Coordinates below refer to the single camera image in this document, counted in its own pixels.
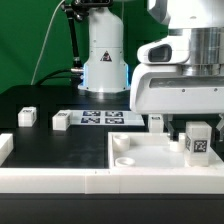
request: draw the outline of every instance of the black table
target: black table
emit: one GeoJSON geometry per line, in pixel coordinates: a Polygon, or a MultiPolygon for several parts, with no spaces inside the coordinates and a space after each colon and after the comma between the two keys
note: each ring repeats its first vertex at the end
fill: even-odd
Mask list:
{"type": "MultiPolygon", "coordinates": [[[[108,167],[109,131],[146,131],[134,126],[72,126],[52,131],[60,109],[129,110],[128,99],[80,97],[66,86],[15,86],[0,95],[0,133],[13,133],[15,149],[3,167],[108,167]],[[17,114],[36,106],[33,128],[18,128],[17,114]]],[[[0,194],[0,223],[224,223],[224,195],[0,194]]]]}

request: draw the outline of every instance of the green screen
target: green screen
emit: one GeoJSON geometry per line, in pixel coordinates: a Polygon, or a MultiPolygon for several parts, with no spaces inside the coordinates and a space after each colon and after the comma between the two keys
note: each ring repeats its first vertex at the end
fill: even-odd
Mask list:
{"type": "MultiPolygon", "coordinates": [[[[0,92],[14,85],[30,85],[51,16],[59,0],[20,0],[0,3],[0,92]]],[[[123,17],[125,61],[130,73],[138,64],[137,49],[167,35],[167,27],[156,23],[147,12],[147,1],[115,2],[110,10],[123,17]]],[[[76,23],[82,62],[88,59],[88,20],[76,23]]],[[[72,66],[70,33],[65,13],[59,9],[37,71],[35,81],[72,66]]],[[[46,84],[68,85],[69,80],[46,84]]]]}

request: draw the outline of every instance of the black tabletop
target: black tabletop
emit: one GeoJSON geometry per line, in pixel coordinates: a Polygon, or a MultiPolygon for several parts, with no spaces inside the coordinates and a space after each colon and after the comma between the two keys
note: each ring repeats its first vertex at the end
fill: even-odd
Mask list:
{"type": "Polygon", "coordinates": [[[67,86],[15,86],[0,95],[0,133],[13,133],[14,150],[2,167],[107,168],[107,136],[111,131],[144,131],[134,126],[72,125],[53,131],[52,117],[64,109],[129,110],[129,99],[100,100],[80,96],[67,86]],[[37,108],[33,127],[18,127],[17,114],[37,108]]]}

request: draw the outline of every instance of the camera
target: camera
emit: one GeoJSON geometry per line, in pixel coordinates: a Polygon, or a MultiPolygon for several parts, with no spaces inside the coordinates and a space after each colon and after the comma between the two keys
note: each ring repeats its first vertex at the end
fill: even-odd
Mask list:
{"type": "Polygon", "coordinates": [[[109,7],[113,4],[113,0],[74,0],[73,6],[83,8],[109,7]]]}

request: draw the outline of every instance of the white cube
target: white cube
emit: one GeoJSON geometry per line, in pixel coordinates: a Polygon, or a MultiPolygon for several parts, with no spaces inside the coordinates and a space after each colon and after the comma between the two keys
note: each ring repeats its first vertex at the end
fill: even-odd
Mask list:
{"type": "Polygon", "coordinates": [[[190,166],[208,166],[212,128],[206,122],[187,122],[185,161],[190,166]]]}
{"type": "Polygon", "coordinates": [[[18,114],[18,125],[19,127],[32,127],[36,119],[36,107],[24,107],[18,114]]]}
{"type": "Polygon", "coordinates": [[[13,135],[1,134],[0,135],[0,166],[6,160],[8,155],[13,150],[13,135]]]}
{"type": "Polygon", "coordinates": [[[150,133],[163,133],[163,116],[161,114],[150,114],[148,117],[148,128],[150,133]]]}
{"type": "Polygon", "coordinates": [[[71,124],[71,110],[60,110],[53,117],[53,130],[66,131],[71,124]]]}

